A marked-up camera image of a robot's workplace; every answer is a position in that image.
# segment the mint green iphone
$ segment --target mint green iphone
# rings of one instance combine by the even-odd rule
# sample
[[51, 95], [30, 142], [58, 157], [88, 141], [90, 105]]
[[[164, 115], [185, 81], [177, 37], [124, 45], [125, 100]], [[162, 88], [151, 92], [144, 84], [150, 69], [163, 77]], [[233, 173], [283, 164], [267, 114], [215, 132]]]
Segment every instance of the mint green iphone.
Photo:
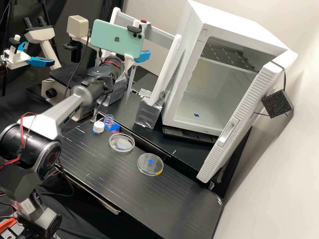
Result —
[[93, 23], [91, 45], [121, 55], [129, 54], [139, 58], [144, 41], [143, 33], [134, 33], [125, 27], [99, 19]]

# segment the grooved surface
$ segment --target grooved surface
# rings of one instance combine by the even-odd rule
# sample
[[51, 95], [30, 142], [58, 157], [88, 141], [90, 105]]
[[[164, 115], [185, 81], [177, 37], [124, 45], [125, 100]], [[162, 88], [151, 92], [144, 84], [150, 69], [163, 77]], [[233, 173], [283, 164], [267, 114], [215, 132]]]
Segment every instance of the grooved surface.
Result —
[[89, 123], [67, 133], [60, 156], [65, 170], [163, 238], [210, 239], [219, 197], [167, 165], [158, 176], [142, 174], [137, 159], [144, 151], [118, 154], [110, 135], [93, 135]]
[[198, 173], [198, 179], [208, 181], [213, 176], [212, 172], [219, 169], [218, 167], [221, 166], [219, 164], [220, 160], [223, 157], [229, 156], [227, 155], [228, 149], [236, 144], [238, 135], [244, 129], [243, 127], [245, 126], [245, 123], [249, 121], [254, 113], [256, 105], [260, 102], [261, 98], [265, 95], [266, 91], [273, 84], [278, 75], [278, 73], [273, 73], [265, 67], [260, 71], [232, 116], [239, 120], [238, 124], [229, 136], [223, 148], [220, 148], [216, 144], [213, 146]]

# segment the black platform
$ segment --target black platform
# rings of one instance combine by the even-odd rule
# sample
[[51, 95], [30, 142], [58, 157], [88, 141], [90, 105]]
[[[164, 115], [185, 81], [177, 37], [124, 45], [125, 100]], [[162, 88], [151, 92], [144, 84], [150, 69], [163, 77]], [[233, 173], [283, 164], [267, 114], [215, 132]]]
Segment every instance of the black platform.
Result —
[[221, 199], [168, 165], [158, 176], [144, 175], [137, 159], [145, 151], [135, 146], [118, 154], [110, 135], [94, 135], [88, 122], [67, 133], [60, 156], [65, 170], [163, 238], [211, 238]]
[[135, 124], [140, 101], [141, 98], [138, 95], [131, 93], [127, 104], [123, 97], [108, 107], [102, 106], [100, 111], [113, 115], [114, 120], [122, 127], [163, 150], [168, 156], [174, 156], [199, 171], [213, 145], [197, 144], [189, 140], [165, 136], [162, 133], [161, 117], [153, 130]]

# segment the petri dish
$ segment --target petri dish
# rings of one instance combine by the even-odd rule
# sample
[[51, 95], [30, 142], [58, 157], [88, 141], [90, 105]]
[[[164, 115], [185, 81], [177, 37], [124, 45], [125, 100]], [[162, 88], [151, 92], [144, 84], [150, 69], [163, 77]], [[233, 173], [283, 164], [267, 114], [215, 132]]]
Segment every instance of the petri dish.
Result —
[[137, 160], [137, 167], [146, 175], [156, 176], [163, 172], [164, 163], [157, 155], [145, 153]]
[[116, 133], [109, 138], [110, 146], [119, 153], [128, 153], [134, 146], [135, 141], [132, 136], [126, 133]]

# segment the black knob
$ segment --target black knob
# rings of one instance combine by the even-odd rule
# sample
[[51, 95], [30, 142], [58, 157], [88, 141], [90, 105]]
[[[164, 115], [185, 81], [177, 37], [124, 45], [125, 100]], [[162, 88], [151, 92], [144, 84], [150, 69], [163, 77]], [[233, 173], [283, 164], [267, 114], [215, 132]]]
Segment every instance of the black knob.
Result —
[[43, 19], [43, 17], [37, 17], [37, 19], [38, 19], [38, 22], [39, 22], [39, 25], [41, 26], [41, 27], [44, 27], [44, 26], [46, 26], [47, 25], [47, 23], [45, 22], [45, 20]]
[[24, 18], [23, 20], [24, 20], [24, 24], [26, 25], [27, 29], [33, 28], [29, 18]]
[[50, 89], [46, 90], [46, 96], [48, 98], [53, 98], [56, 95], [57, 95], [57, 92], [56, 92], [56, 90], [54, 88], [50, 88]]

